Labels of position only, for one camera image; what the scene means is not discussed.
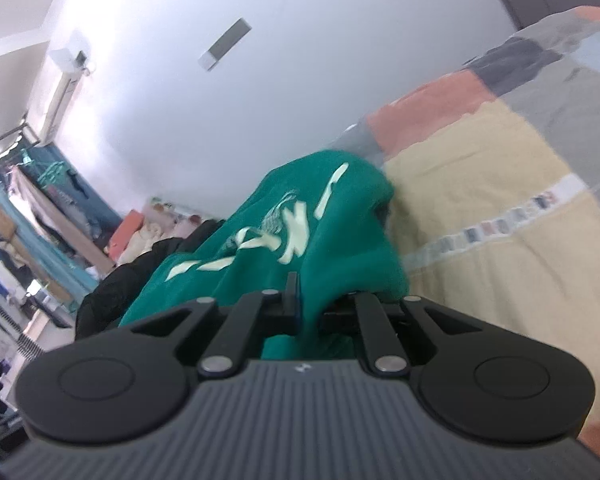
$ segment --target red fabric patch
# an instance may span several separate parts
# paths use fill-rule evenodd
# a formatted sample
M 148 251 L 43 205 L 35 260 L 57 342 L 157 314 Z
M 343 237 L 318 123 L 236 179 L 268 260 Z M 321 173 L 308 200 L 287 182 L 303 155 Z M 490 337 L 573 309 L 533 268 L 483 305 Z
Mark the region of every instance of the red fabric patch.
M 576 14 L 592 22 L 600 22 L 600 7 L 576 7 Z
M 462 70 L 421 86 L 380 108 L 366 120 L 376 142 L 391 158 L 440 128 L 473 114 L 497 97 L 470 70 Z

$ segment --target blue curtain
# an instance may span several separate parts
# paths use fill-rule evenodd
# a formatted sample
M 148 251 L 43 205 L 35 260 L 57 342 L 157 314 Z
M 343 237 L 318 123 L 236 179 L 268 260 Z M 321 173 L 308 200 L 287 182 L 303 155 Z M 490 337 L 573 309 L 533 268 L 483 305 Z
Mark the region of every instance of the blue curtain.
M 70 311 L 74 311 L 83 298 L 96 288 L 98 282 L 86 270 L 73 263 L 61 251 L 38 235 L 29 221 L 9 201 L 1 184 L 0 207 L 15 222 L 16 234 L 31 256 L 72 295 L 76 303 L 66 305 L 66 307 Z

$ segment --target dark gray fabric patch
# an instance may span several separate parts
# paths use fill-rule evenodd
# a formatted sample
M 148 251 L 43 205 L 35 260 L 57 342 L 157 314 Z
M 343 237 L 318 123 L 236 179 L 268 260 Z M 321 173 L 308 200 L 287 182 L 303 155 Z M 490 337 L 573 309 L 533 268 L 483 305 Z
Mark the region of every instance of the dark gray fabric patch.
M 545 50 L 569 54 L 578 49 L 582 40 L 596 32 L 600 32 L 600 22 L 586 20 L 568 10 L 524 28 L 515 36 L 533 40 Z
M 600 200 L 600 74 L 565 57 L 502 97 Z
M 468 68 L 500 97 L 531 81 L 543 67 L 561 58 L 561 54 L 543 50 L 535 41 L 514 37 L 469 63 Z
M 364 158 L 376 168 L 382 168 L 384 164 L 384 153 L 378 146 L 374 134 L 364 119 L 361 119 L 334 140 L 329 149 L 353 153 L 360 158 Z

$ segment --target gray ribbed surface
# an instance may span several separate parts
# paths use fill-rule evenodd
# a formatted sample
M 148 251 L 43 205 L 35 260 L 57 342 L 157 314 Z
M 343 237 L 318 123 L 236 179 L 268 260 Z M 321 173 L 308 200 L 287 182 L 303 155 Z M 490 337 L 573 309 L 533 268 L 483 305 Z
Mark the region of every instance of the gray ribbed surface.
M 406 384 L 357 362 L 298 365 L 256 361 L 206 382 L 179 418 L 141 440 L 102 449 L 36 441 L 3 469 L 13 480 L 600 478 L 600 462 L 574 441 L 476 444 L 433 422 Z

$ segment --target pink garment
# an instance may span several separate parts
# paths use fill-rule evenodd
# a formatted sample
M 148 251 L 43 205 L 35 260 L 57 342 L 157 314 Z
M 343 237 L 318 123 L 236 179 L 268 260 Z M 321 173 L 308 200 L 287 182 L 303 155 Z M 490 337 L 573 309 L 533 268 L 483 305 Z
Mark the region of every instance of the pink garment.
M 46 225 L 60 233 L 74 250 L 83 256 L 99 273 L 107 274 L 114 267 L 105 254 L 42 193 L 18 168 L 11 171 L 11 191 L 25 200 L 33 213 Z

